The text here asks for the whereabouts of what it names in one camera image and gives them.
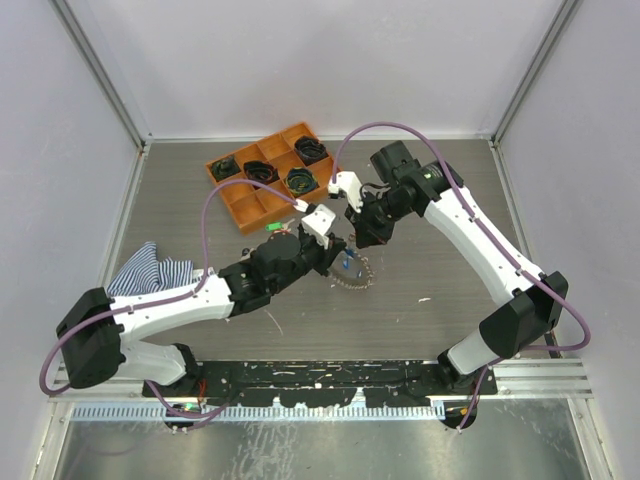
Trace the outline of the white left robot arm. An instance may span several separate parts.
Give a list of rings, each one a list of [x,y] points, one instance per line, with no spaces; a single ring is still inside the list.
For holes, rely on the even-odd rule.
[[[326,276],[345,249],[333,233],[277,232],[240,261],[184,287],[111,298],[86,291],[56,329],[68,385],[86,389],[114,377],[151,381],[178,396],[194,393],[200,367],[186,345],[155,345],[148,337],[180,326],[259,310],[311,271]]]

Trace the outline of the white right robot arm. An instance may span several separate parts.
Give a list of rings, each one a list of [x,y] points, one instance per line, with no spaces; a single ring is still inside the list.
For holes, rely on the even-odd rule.
[[[401,141],[380,149],[371,163],[382,182],[374,193],[351,171],[336,172],[329,183],[331,195],[348,201],[345,216],[357,248],[386,244],[396,222],[415,213],[456,247],[497,306],[472,333],[438,356],[440,385],[449,393],[462,393],[479,369],[515,356],[557,325],[568,282],[559,272],[545,274],[524,257],[448,164],[423,165]]]

